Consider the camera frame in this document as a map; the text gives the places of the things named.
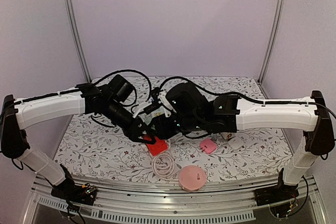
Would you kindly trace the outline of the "red cube socket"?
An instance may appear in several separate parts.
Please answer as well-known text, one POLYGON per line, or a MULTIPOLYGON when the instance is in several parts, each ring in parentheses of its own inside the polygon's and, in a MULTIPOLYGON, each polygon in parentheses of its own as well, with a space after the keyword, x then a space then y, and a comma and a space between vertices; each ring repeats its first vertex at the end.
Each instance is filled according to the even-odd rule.
POLYGON ((156 136, 154 137, 154 139, 155 139, 154 144, 146 144, 146 146, 147 146, 150 154, 155 157, 155 156, 167 151, 169 147, 168 147, 168 144, 165 140, 162 140, 162 139, 160 139, 156 136))

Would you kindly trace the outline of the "pink plug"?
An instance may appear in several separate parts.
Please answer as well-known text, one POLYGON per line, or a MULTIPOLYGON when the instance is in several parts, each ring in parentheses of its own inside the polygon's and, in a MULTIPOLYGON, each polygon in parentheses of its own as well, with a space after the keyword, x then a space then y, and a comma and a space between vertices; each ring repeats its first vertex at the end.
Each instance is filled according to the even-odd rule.
POLYGON ((211 154, 217 149, 217 145, 210 138, 206 138, 200 142, 200 149, 206 154, 211 154))

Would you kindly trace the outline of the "white plug adapter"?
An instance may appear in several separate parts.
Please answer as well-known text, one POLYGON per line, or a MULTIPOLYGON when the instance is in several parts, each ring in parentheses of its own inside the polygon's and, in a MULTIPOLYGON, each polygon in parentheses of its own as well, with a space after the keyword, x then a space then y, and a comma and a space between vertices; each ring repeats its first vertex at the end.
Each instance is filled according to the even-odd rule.
POLYGON ((240 137, 232 137, 228 140, 228 145, 230 148, 237 150, 244 145, 244 141, 240 137))

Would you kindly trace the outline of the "white multicolour power strip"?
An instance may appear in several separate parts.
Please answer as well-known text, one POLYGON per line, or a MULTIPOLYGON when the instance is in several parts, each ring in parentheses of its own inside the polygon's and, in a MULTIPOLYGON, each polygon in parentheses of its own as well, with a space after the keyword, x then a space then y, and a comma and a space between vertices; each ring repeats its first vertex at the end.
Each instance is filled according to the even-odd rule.
MULTIPOLYGON (((155 102, 155 103, 158 104, 158 102, 154 101, 153 98, 150 98, 148 101, 150 101, 150 102, 155 102)), ((164 114, 161 114, 161 115, 155 115, 156 112, 157 112, 157 110, 154 110, 153 112, 150 113, 150 115, 153 116, 153 119, 156 118, 156 117, 158 117, 158 116, 161 116, 161 115, 163 115, 164 118, 166 118, 164 114)), ((140 117, 141 119, 143 119, 143 117, 144 117, 145 115, 148 115, 148 114, 145 114, 144 112, 142 112, 142 113, 139 115, 139 117, 140 117)))

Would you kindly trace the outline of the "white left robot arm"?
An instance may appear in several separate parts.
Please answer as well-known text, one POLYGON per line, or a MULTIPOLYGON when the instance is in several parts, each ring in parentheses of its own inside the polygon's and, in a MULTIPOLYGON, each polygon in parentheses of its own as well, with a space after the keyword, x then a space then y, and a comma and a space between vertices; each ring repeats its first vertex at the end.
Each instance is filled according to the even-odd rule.
MULTIPOLYGON (((18 98, 29 98, 37 95, 68 89, 83 82, 83 78, 65 78, 64 76, 38 76, 38 77, 2 77, 1 100, 8 94, 18 98)), ((39 123, 28 129, 28 142, 53 157, 61 140, 61 133, 66 129, 70 116, 39 123)), ((20 183, 29 186, 35 176, 32 172, 20 172, 1 155, 1 186, 15 186, 20 183)))

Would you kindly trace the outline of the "round pink socket base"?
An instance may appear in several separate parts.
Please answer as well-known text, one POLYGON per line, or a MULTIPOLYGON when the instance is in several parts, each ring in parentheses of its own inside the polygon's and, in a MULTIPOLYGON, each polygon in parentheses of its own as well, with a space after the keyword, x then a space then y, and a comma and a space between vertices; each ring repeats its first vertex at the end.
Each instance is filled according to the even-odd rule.
POLYGON ((206 181, 207 176, 204 170, 195 165, 188 165, 179 173, 178 183, 185 191, 198 191, 206 184, 206 181))

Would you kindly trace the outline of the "white cube adapter red print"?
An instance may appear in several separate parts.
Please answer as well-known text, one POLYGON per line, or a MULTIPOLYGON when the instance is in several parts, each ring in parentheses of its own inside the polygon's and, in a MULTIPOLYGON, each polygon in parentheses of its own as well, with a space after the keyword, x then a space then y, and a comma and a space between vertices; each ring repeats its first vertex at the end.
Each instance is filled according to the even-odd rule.
POLYGON ((220 136, 222 137, 223 140, 229 141, 230 139, 235 137, 235 133, 223 132, 223 133, 220 133, 220 136))

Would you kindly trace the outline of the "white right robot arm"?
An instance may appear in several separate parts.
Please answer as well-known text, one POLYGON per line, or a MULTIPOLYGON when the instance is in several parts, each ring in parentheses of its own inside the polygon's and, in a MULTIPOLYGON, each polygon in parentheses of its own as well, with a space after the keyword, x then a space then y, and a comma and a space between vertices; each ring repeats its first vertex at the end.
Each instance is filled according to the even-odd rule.
POLYGON ((315 160, 335 147, 331 116, 320 91, 294 100, 253 99, 239 92, 213 93, 213 101, 202 95, 204 88, 187 81, 168 92, 159 86, 153 99, 167 110, 164 119, 154 123, 159 138, 177 133, 204 131, 207 134, 236 133, 256 128, 281 128, 302 131, 300 146, 288 165, 279 173, 278 185, 271 190, 276 201, 291 194, 292 186, 315 160))

